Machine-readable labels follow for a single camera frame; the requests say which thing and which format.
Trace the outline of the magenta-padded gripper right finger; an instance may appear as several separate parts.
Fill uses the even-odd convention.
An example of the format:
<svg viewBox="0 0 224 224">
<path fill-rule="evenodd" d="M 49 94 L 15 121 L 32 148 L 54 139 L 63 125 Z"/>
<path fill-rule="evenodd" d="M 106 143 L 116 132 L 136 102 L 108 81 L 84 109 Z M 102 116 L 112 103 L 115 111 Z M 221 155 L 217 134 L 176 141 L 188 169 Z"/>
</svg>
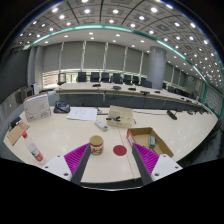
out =
<svg viewBox="0 0 224 224">
<path fill-rule="evenodd" d="M 144 185 L 164 178 L 182 169 L 182 167 L 167 154 L 158 155 L 136 143 L 132 146 L 132 154 L 137 163 Z"/>
</svg>

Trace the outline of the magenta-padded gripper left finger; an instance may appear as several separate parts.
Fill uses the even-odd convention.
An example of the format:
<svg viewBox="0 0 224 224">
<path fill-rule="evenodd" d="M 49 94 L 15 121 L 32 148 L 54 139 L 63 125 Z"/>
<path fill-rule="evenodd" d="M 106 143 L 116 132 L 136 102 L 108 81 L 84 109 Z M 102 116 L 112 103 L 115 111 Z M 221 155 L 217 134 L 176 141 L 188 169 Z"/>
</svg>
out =
<svg viewBox="0 0 224 224">
<path fill-rule="evenodd" d="M 90 144 L 80 146 L 66 155 L 57 155 L 42 169 L 79 185 L 91 154 Z"/>
</svg>

